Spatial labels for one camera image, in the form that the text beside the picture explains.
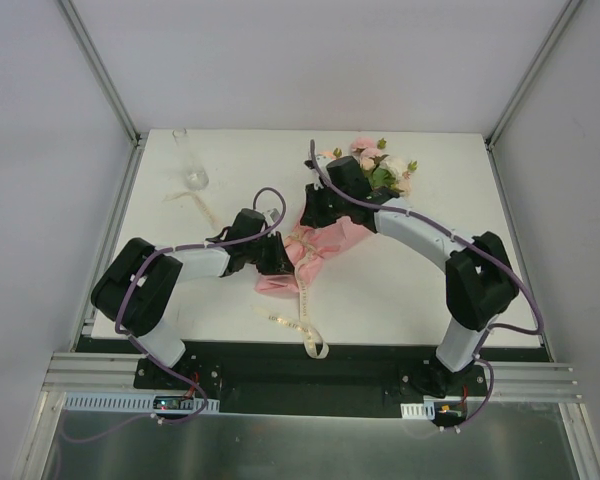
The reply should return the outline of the cream ribbon gold lettering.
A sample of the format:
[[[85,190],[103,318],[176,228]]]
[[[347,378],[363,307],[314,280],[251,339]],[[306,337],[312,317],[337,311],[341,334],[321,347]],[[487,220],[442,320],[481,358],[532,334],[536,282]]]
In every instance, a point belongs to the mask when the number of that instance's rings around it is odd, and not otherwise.
[[[282,207],[281,220],[283,220],[284,216],[286,214],[286,210],[287,210],[286,201],[285,201],[284,197],[282,196],[282,194],[272,187],[264,187],[260,191],[258,191],[255,194],[254,199],[252,201],[252,207],[257,206],[259,197],[261,196],[262,193],[265,193],[265,192],[273,193],[280,200],[281,207]],[[189,196],[193,199],[194,203],[196,204],[196,207],[198,208],[200,213],[202,213],[202,215],[205,217],[205,219],[207,220],[207,222],[209,223],[210,226],[212,226],[212,227],[220,226],[220,222],[217,219],[217,217],[215,216],[215,214],[212,212],[210,207],[208,207],[208,205],[204,202],[202,197],[200,197],[199,194],[196,192],[182,191],[179,193],[171,194],[171,195],[168,195],[167,197],[165,197],[164,201],[172,201],[177,198],[184,197],[184,196]],[[304,239],[304,236],[301,236],[297,233],[292,233],[288,238],[290,238],[293,241],[296,241],[304,249],[304,256],[301,257],[301,259],[294,265],[294,267],[295,267],[294,279],[296,281],[296,285],[298,288],[299,319],[296,320],[296,319],[280,316],[277,314],[274,315],[273,312],[270,312],[270,311],[260,308],[260,307],[253,307],[253,310],[254,310],[254,312],[258,313],[259,315],[266,316],[269,320],[271,320],[277,324],[280,324],[287,328],[291,328],[291,329],[298,331],[302,335],[303,344],[304,344],[304,348],[306,350],[307,355],[312,359],[322,360],[322,359],[325,359],[327,357],[327,355],[329,354],[329,344],[323,339],[323,337],[321,336],[319,331],[315,328],[315,326],[312,324],[312,321],[310,319],[309,293],[308,293],[309,287],[308,287],[308,284],[306,283],[306,280],[302,274],[302,268],[304,266],[306,266],[307,264],[309,264],[314,259],[314,257],[320,257],[320,255],[318,255],[317,249],[313,245],[311,245],[307,240]]]

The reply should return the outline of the pink wrapping paper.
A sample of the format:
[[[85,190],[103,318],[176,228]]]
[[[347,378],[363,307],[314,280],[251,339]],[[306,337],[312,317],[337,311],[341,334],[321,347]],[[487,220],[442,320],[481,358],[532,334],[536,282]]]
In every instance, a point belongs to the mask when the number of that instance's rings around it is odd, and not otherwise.
[[[273,297],[298,294],[298,278],[310,286],[328,260],[347,252],[370,236],[369,230],[354,224],[349,217],[340,218],[324,228],[311,228],[297,223],[283,241],[294,272],[261,275],[255,291]]]

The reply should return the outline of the pink artificial flower bouquet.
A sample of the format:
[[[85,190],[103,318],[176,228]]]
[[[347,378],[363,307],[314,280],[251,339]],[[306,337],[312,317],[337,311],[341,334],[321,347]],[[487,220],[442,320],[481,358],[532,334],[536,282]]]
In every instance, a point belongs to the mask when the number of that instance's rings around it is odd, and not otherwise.
[[[359,136],[351,142],[347,151],[335,148],[332,151],[314,152],[314,156],[320,169],[326,173],[327,164],[344,158],[346,153],[354,158],[373,189],[388,187],[403,198],[410,196],[411,180],[418,169],[418,162],[391,155],[387,151],[385,138]]]

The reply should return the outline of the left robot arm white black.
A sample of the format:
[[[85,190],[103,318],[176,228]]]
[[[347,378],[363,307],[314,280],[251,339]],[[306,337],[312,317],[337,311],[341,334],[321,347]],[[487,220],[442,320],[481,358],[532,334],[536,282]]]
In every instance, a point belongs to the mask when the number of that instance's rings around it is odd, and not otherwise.
[[[202,244],[159,248],[135,237],[124,245],[91,292],[91,304],[114,329],[157,360],[156,375],[168,388],[184,387],[191,365],[186,347],[165,319],[175,286],[200,278],[230,276],[245,265],[262,275],[295,271],[280,232],[267,217],[244,208],[233,223]]]

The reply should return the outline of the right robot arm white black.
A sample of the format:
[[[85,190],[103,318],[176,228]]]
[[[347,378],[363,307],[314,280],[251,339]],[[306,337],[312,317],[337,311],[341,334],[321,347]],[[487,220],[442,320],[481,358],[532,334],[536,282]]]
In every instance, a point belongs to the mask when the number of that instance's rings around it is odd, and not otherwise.
[[[301,225],[325,228],[347,217],[411,248],[445,274],[451,320],[436,348],[430,382],[437,392],[453,394],[464,385],[464,369],[473,363],[487,326],[519,293],[507,274],[511,265],[501,239],[486,232],[462,244],[452,232],[418,218],[399,194],[387,187],[372,188],[351,156],[330,160],[324,170],[317,168],[315,160],[304,165],[315,180],[305,186]]]

